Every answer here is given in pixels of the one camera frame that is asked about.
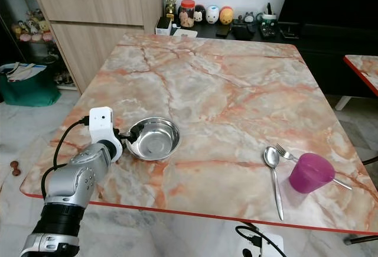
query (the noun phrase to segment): red lid jar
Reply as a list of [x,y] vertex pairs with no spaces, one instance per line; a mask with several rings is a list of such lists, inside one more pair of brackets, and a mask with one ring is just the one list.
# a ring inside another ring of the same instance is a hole
[[193,0],[181,1],[181,11],[178,17],[182,27],[191,28],[194,25],[194,6]]

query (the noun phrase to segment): red table edge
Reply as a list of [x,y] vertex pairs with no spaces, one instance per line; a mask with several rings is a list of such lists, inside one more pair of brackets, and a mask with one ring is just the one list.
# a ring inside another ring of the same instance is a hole
[[[31,197],[31,198],[42,198],[42,195],[38,194],[27,194],[21,192],[22,194]],[[246,222],[246,223],[257,223],[269,226],[281,226],[281,227],[293,227],[296,229],[308,229],[308,230],[319,230],[325,232],[338,232],[338,233],[352,233],[355,235],[378,235],[378,232],[363,232],[359,230],[347,230],[347,229],[329,229],[326,227],[315,227],[315,226],[300,226],[300,225],[289,225],[286,223],[274,223],[274,222],[263,222],[260,220],[247,220],[247,219],[239,219],[236,217],[223,217],[223,216],[216,216],[213,214],[198,214],[198,213],[191,213],[191,212],[182,212],[182,211],[175,211],[175,210],[163,210],[163,209],[156,209],[156,208],[149,208],[149,207],[139,207],[139,206],[127,206],[127,205],[120,205],[120,204],[112,204],[112,203],[104,203],[104,202],[95,202],[90,201],[89,204],[98,205],[98,206],[107,206],[107,207],[117,207],[117,208],[126,208],[126,209],[135,209],[135,210],[144,210],[150,212],[160,212],[160,213],[169,213],[169,214],[183,214],[185,216],[196,216],[196,217],[208,217],[211,219],[219,219],[219,220],[232,220],[235,222]]]
[[348,64],[350,68],[361,78],[362,81],[372,90],[372,92],[378,96],[378,89],[373,86],[372,83],[364,76],[363,73],[347,58],[347,56],[344,56],[343,58],[344,62]]

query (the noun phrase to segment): fork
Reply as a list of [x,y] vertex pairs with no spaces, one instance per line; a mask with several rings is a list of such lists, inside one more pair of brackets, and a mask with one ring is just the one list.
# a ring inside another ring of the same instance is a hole
[[[286,151],[279,144],[276,144],[276,150],[278,151],[280,156],[286,158],[287,160],[298,162],[298,159],[295,156],[293,156],[290,152]],[[340,181],[339,179],[334,178],[333,181],[336,182],[337,184],[345,187],[346,189],[352,190],[352,187],[350,187],[348,184],[345,184],[344,182]]]

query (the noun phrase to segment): wooden cabinet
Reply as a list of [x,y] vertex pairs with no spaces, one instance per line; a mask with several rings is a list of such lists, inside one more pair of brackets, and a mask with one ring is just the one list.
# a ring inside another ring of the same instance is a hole
[[37,0],[83,93],[125,33],[155,33],[162,0]]

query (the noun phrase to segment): trophy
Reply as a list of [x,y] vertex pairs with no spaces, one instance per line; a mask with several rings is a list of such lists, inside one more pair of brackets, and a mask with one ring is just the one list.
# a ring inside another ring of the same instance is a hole
[[176,0],[165,0],[165,3],[165,15],[166,17],[171,18],[173,22],[176,12]]

